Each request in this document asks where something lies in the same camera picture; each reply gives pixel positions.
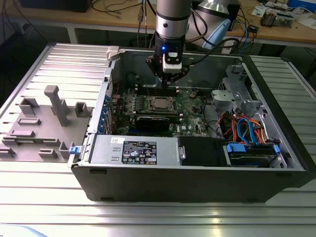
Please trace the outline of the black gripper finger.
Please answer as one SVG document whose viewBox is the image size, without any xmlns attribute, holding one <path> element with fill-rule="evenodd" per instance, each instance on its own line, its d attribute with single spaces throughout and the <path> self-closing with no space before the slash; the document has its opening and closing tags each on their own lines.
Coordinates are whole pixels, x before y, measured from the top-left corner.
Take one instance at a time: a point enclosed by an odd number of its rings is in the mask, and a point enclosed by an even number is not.
<svg viewBox="0 0 316 237">
<path fill-rule="evenodd" d="M 183 67 L 180 72 L 174 74 L 167 74 L 166 87 L 169 87 L 171 83 L 178 81 L 179 79 L 186 76 L 189 72 L 189 67 Z"/>
<path fill-rule="evenodd" d="M 153 72 L 154 76 L 161 80 L 161 87 L 166 88 L 166 80 L 162 68 L 162 58 L 159 56 L 149 56 L 146 58 L 146 63 Z"/>
</svg>

